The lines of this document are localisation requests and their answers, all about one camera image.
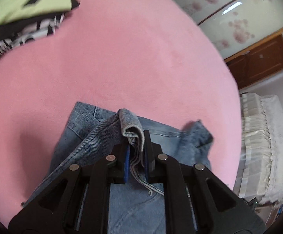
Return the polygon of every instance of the black and white printed fabric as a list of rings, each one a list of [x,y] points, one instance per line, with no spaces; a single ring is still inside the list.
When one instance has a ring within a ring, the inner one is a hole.
[[[4,25],[0,34],[0,56],[11,49],[24,45],[32,40],[38,40],[55,33],[64,19],[65,13],[49,14],[43,19],[22,27],[21,31],[13,33],[11,36],[4,36],[4,30],[15,28],[15,24]],[[17,26],[27,23],[24,19],[17,22]]]

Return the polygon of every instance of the denim fabric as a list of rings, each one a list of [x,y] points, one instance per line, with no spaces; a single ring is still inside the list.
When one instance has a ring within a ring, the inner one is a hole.
[[[137,117],[126,109],[114,113],[78,102],[55,148],[48,176],[27,203],[70,164],[94,164],[108,155],[125,136],[135,148],[130,160],[132,175],[125,185],[111,184],[108,233],[165,233],[163,186],[148,184],[140,171],[143,169],[140,164],[143,130],[149,130],[151,141],[160,144],[164,153],[180,163],[194,165],[201,162],[210,168],[207,154],[213,138],[200,121],[192,122],[184,131],[180,131]]]

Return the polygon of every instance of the pink surface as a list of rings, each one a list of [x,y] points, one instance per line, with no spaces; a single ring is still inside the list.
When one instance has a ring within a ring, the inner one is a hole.
[[[0,60],[0,220],[47,172],[76,101],[182,128],[202,119],[214,173],[233,187],[241,148],[236,83],[171,0],[80,0],[55,36]]]

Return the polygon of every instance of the brown door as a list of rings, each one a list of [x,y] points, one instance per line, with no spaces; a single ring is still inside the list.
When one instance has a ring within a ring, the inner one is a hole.
[[[283,37],[253,48],[227,63],[238,88],[243,88],[283,69]]]

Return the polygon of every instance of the silver rivet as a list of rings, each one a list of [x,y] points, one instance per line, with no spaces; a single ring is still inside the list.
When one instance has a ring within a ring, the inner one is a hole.
[[[194,166],[198,171],[203,171],[205,166],[201,163],[197,163],[195,166]]]
[[[166,160],[167,159],[167,154],[159,154],[158,159],[160,160]]]
[[[79,169],[79,165],[77,163],[73,163],[72,165],[70,165],[69,169],[71,171],[77,171]]]
[[[106,156],[106,159],[107,159],[108,161],[114,161],[114,160],[116,159],[116,157],[115,157],[115,155],[107,155],[107,156]]]

